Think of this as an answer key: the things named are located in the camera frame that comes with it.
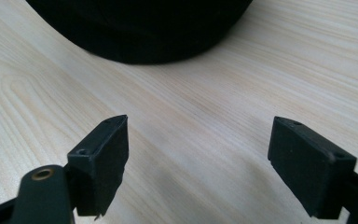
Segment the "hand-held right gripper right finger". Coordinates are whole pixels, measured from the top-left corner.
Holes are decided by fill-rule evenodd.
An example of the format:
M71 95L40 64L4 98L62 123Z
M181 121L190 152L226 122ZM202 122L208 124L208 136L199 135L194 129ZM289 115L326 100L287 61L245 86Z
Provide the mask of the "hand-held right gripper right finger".
M306 125L273 120L268 160L311 217L336 219L356 158Z

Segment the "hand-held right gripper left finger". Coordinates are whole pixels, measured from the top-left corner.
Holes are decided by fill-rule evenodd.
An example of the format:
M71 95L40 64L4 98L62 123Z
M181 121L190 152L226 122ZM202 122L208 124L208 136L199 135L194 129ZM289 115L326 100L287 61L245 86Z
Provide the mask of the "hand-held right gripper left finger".
M103 120L67 154L72 204L79 216L106 214L128 158L127 115Z

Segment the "black round fabric object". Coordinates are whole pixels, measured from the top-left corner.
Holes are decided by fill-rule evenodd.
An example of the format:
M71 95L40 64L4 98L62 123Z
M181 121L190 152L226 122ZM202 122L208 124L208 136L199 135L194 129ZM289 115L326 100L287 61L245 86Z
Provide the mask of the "black round fabric object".
M219 43L253 0L26 0L80 48L120 63L186 60Z

